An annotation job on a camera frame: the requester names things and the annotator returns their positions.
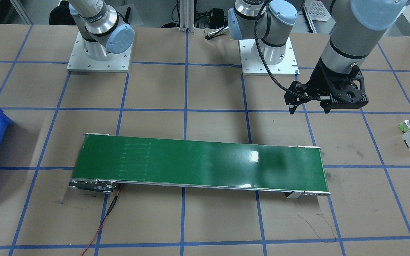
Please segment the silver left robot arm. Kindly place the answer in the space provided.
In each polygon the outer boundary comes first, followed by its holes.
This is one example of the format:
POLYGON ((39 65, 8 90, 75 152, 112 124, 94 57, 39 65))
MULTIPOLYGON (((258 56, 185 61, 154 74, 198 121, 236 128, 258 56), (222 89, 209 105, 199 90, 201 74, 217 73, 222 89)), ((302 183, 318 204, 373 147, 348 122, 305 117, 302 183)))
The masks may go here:
POLYGON ((324 0, 335 27, 307 83, 281 85, 269 66, 282 61, 298 11, 286 0, 237 0, 228 10, 233 39, 254 39, 252 53, 282 90, 289 112, 319 101, 325 113, 368 104, 360 70, 376 44, 410 5, 410 0, 324 0))

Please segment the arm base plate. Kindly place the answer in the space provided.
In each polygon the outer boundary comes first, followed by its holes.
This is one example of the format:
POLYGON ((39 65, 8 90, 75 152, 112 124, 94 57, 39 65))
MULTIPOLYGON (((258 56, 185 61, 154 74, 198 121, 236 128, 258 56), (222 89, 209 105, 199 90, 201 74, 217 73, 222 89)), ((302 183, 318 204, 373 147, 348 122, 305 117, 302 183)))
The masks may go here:
POLYGON ((78 33, 67 70, 71 72, 128 73, 132 46, 124 53, 109 52, 98 42, 88 42, 78 33))
MULTIPOLYGON (((255 42, 254 39, 238 41, 242 73, 243 75, 267 76, 267 70, 259 57, 255 42)), ((295 76, 300 74, 289 37, 286 44, 279 48, 267 46, 261 40, 259 42, 264 60, 273 76, 295 76)))

